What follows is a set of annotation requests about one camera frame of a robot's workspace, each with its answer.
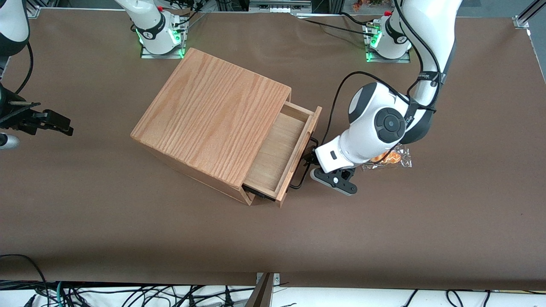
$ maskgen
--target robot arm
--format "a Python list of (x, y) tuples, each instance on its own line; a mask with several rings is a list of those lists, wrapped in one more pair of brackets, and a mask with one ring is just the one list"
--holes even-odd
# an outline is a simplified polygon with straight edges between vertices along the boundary
[[(12, 56), (28, 45), (31, 56), (32, 49), (28, 43), (30, 34), (25, 0), (0, 0), (0, 56)], [(38, 112), (32, 107), (40, 103), (27, 102), (19, 91), (23, 85), (11, 92), (0, 84), (0, 128), (14, 129), (35, 135), (38, 129), (51, 129), (68, 136), (72, 135), (70, 119), (51, 110)], [(0, 133), (0, 149), (13, 149), (19, 145), (19, 139), (13, 135)]]
[(0, 56), (12, 56), (28, 42), (25, 0), (0, 0)]
[(460, 3), (404, 0), (402, 7), (396, 3), (397, 9), (390, 17), (380, 19), (383, 36), (375, 47), (380, 55), (401, 57), (410, 43), (419, 55), (421, 72), (415, 94), (410, 98), (378, 82), (359, 89), (349, 105), (349, 129), (315, 149), (322, 171), (314, 170), (314, 179), (321, 181), (316, 172), (354, 168), (398, 143), (412, 143), (426, 135), (454, 54), (455, 17)]
[(173, 32), (175, 24), (183, 24), (180, 18), (165, 10), (159, 10), (153, 0), (115, 0), (125, 9), (136, 27), (142, 45), (156, 55), (166, 54), (181, 41)]

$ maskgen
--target wooden box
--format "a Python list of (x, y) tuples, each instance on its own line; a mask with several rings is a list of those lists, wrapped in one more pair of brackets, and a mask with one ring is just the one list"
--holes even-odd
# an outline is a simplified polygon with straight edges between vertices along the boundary
[(279, 205), (317, 124), (290, 87), (190, 48), (131, 133), (167, 165), (250, 205)]

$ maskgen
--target wooden lid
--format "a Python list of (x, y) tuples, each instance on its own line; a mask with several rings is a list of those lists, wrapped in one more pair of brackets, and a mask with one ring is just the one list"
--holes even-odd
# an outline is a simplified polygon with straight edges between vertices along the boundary
[(131, 137), (240, 187), (290, 87), (190, 48)]

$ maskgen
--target black circular joint cap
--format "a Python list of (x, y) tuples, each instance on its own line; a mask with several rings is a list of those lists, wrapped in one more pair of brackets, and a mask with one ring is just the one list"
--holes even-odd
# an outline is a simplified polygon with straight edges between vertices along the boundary
[(404, 117), (393, 108), (383, 108), (377, 112), (375, 129), (379, 139), (385, 143), (398, 141), (406, 130)]
[(400, 128), (400, 124), (398, 123), (398, 119), (394, 115), (388, 115), (383, 120), (383, 126), (385, 129), (391, 132), (398, 131), (398, 128)]

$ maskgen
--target green cable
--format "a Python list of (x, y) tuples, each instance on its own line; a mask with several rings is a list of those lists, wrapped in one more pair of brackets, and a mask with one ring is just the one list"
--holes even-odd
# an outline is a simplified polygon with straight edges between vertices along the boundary
[(63, 302), (61, 301), (61, 283), (62, 281), (57, 284), (57, 302), (59, 307), (64, 307)]

